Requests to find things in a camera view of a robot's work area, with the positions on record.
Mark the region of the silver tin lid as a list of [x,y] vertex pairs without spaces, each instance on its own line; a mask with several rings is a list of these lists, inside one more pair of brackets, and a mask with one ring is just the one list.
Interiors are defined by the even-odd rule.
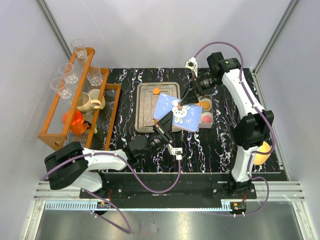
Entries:
[[153,118],[160,120],[172,111],[173,126],[189,132],[196,132],[202,115],[202,107],[196,104],[180,106],[180,101],[176,97],[161,93],[155,105]]

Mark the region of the pink sandwich cookie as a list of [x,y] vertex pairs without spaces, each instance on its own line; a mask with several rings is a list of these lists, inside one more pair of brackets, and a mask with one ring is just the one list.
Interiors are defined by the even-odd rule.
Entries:
[[204,115],[202,117],[202,122],[205,124],[210,124],[212,122],[212,117],[210,115]]

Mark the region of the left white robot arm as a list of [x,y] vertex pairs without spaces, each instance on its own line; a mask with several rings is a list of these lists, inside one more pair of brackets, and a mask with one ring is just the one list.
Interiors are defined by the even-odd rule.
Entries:
[[61,190],[69,186],[91,192],[97,198],[103,198],[108,193],[108,186],[103,182],[99,170],[130,171],[146,160],[163,146],[180,162],[183,150],[173,147],[175,139],[172,130],[174,114],[169,111],[153,126],[149,137],[136,136],[127,147],[118,150],[93,150],[82,147],[74,141],[47,156],[44,160],[46,174],[43,181],[49,182],[51,190]]

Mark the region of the white paper cup front right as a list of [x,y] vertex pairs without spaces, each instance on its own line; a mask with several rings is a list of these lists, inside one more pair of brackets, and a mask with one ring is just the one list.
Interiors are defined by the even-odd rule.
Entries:
[[210,113],[210,112],[204,112],[202,115],[201,115],[201,122],[202,122],[202,117],[205,116],[205,115],[208,115],[208,116],[211,116],[212,117],[212,122],[213,122],[213,115]]

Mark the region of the tan round cookie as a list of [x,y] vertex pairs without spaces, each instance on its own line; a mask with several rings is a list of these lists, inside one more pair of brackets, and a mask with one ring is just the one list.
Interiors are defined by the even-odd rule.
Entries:
[[153,89],[153,93],[155,94],[155,95],[159,95],[160,94],[160,89],[159,88],[154,88]]

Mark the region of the steel baking tray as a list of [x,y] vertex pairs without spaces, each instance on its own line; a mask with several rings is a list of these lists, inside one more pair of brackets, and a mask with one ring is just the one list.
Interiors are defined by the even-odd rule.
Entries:
[[137,87],[135,130],[138,133],[152,133],[155,119],[153,113],[159,95],[153,93],[154,88],[160,89],[160,94],[176,98],[180,97],[180,86],[177,82],[145,82]]

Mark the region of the cream paper liner stack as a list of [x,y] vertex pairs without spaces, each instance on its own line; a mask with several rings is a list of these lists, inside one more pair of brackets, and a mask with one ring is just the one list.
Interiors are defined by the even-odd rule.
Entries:
[[[99,95],[100,95],[100,89],[92,89],[89,93],[89,96],[93,99],[93,100],[98,100],[99,99]],[[106,106],[106,100],[105,100],[105,97],[102,96],[101,97],[101,110],[103,110]]]

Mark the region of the beige ceramic cup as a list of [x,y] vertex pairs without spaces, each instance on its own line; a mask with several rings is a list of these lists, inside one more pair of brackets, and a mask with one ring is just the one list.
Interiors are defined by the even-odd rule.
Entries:
[[102,108],[102,102],[97,99],[92,99],[86,92],[81,92],[76,104],[76,110],[83,114],[92,113],[96,109]]

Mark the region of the yellow plastic plate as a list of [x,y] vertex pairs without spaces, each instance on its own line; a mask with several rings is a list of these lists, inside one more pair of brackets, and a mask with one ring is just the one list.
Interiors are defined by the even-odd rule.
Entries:
[[[266,141],[264,141],[258,149],[258,151],[261,153],[268,153],[270,150],[271,150],[271,147]],[[270,155],[271,154],[256,153],[253,164],[258,166],[263,165],[267,161]]]

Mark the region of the orange plastic cup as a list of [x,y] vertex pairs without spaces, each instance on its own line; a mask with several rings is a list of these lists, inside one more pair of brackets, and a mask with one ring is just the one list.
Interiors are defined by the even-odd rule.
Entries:
[[71,120],[69,131],[74,135],[84,134],[92,127],[92,124],[85,119],[85,116],[79,110],[75,110]]

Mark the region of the clear glass cup lower shelf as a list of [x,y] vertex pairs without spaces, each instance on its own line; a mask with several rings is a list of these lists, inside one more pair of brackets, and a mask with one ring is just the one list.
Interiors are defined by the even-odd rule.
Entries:
[[99,66],[90,66],[87,73],[89,83],[94,86],[100,86],[103,82],[101,69]]

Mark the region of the clear glass cup middle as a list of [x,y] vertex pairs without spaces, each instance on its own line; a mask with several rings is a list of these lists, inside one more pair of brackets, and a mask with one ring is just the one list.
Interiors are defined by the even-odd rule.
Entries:
[[64,63],[59,66],[58,72],[62,75],[62,78],[68,84],[75,84],[78,82],[78,76],[76,74],[75,67],[72,63]]

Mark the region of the clear glass cup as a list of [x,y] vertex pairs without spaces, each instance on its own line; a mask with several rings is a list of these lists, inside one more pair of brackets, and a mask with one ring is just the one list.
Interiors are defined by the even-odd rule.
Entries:
[[50,87],[63,99],[69,99],[72,96],[72,91],[70,90],[68,83],[62,77],[52,80]]
[[62,75],[62,78],[68,84],[75,84],[78,82],[78,76],[76,74],[75,67],[72,63],[64,63],[59,66],[58,72]]
[[70,46],[73,49],[73,52],[79,59],[85,59],[87,57],[87,50],[84,45],[84,41],[80,38],[74,39],[70,42]]

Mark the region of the clear glass cup near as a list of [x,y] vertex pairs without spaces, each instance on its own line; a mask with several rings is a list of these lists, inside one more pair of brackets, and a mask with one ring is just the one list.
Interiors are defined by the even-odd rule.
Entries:
[[52,80],[50,87],[63,99],[69,99],[72,96],[72,91],[70,90],[68,83],[62,77]]

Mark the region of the clear glass cup far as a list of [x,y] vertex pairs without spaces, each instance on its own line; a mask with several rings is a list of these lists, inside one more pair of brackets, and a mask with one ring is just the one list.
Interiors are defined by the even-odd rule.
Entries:
[[70,46],[73,49],[73,52],[79,59],[85,59],[87,57],[87,50],[84,45],[84,41],[80,38],[74,39],[70,42]]

